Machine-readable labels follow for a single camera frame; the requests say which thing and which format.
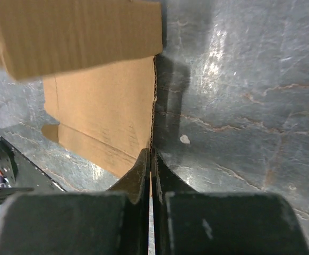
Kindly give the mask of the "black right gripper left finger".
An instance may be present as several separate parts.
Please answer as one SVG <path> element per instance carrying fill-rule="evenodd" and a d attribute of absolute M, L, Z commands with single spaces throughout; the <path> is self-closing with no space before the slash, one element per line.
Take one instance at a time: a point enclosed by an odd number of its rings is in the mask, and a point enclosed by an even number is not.
<path fill-rule="evenodd" d="M 107 190 L 127 196 L 118 254 L 148 254 L 150 156 L 142 149 L 133 167 Z"/>

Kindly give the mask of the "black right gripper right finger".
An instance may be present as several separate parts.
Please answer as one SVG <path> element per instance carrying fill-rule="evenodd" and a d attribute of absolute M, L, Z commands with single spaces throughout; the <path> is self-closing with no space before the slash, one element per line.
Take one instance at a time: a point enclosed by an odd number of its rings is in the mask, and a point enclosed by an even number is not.
<path fill-rule="evenodd" d="M 170 254 L 165 194 L 195 190 L 167 166 L 161 153 L 155 148 L 151 152 L 151 183 L 155 251 L 156 254 Z"/>

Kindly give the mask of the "brown cardboard box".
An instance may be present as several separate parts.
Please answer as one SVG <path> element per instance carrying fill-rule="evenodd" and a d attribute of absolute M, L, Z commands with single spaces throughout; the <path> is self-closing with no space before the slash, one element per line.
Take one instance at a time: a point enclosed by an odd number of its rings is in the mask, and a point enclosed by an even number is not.
<path fill-rule="evenodd" d="M 0 1 L 0 69 L 42 78 L 42 134 L 117 177 L 152 146 L 161 4 Z"/>

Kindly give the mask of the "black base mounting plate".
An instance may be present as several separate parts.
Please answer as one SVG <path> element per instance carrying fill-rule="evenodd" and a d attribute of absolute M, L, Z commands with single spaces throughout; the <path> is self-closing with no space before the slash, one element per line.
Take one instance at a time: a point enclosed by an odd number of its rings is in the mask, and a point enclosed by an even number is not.
<path fill-rule="evenodd" d="M 17 192 L 64 192 L 65 189 L 0 136 L 0 204 Z"/>

